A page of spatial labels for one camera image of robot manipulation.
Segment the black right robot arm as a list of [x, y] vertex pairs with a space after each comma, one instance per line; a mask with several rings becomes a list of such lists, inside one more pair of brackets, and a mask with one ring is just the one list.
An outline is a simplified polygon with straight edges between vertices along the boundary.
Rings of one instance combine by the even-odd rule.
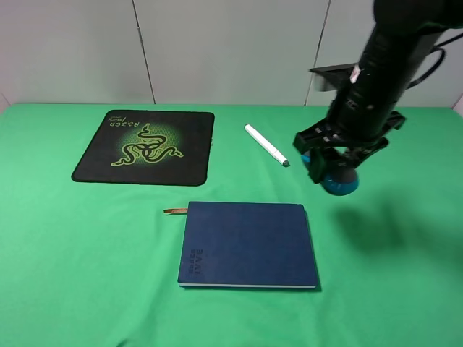
[[326, 116], [293, 141], [312, 181], [336, 196], [358, 188], [357, 167], [403, 126], [406, 119], [394, 108], [443, 63], [446, 51], [437, 41], [462, 27], [462, 2], [374, 1], [373, 16], [357, 63], [311, 69], [336, 97]]

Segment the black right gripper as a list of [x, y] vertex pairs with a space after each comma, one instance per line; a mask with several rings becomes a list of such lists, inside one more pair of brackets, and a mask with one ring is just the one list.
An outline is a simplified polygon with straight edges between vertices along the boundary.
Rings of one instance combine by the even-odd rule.
[[295, 134], [293, 146], [300, 152], [309, 150], [309, 177], [319, 184], [326, 175], [323, 148], [348, 147], [344, 160], [358, 168], [369, 157], [386, 148], [386, 135], [399, 130], [405, 117], [388, 106], [375, 111], [363, 108], [353, 100], [334, 100], [326, 117]]

